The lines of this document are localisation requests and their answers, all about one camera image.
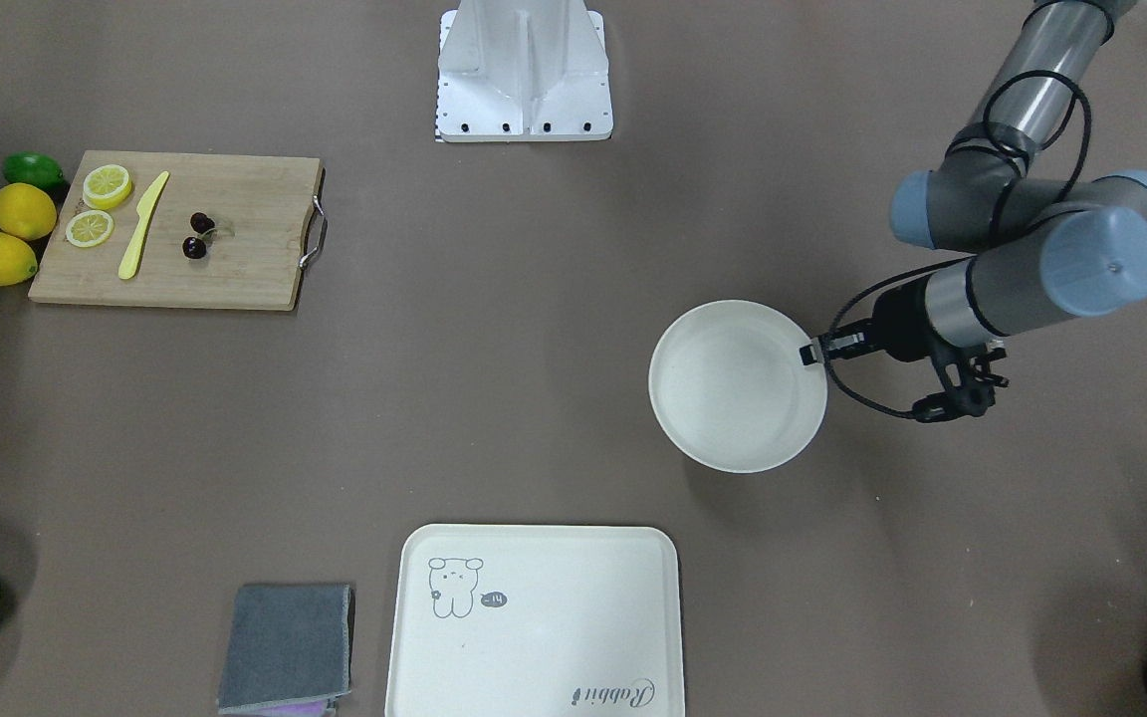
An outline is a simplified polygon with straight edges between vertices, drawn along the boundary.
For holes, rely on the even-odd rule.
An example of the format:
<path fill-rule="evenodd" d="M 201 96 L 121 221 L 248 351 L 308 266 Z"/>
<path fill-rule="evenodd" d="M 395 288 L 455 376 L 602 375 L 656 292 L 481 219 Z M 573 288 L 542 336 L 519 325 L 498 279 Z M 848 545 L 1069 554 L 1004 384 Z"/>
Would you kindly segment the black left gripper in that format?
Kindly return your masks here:
<path fill-rule="evenodd" d="M 816 336 L 799 348 L 803 366 L 846 361 L 877 353 L 877 346 L 897 361 L 927 359 L 942 344 L 927 309 L 927 281 L 911 281 L 879 296 L 869 330 L 838 330 Z"/>

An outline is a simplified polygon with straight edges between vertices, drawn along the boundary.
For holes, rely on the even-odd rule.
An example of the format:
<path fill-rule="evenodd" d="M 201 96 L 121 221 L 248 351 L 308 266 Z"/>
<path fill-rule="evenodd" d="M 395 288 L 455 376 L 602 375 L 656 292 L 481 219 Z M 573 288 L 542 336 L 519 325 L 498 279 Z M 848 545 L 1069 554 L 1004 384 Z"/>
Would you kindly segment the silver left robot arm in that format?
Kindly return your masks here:
<path fill-rule="evenodd" d="M 877 299 L 869 319 L 801 349 L 804 364 L 885 353 L 898 361 L 986 354 L 1000 340 L 1097 318 L 1147 298 L 1147 171 L 1089 182 L 1029 176 L 1129 1 L 1037 1 L 938 167 L 907 176 L 889 227 L 911 246 L 961 254 Z"/>

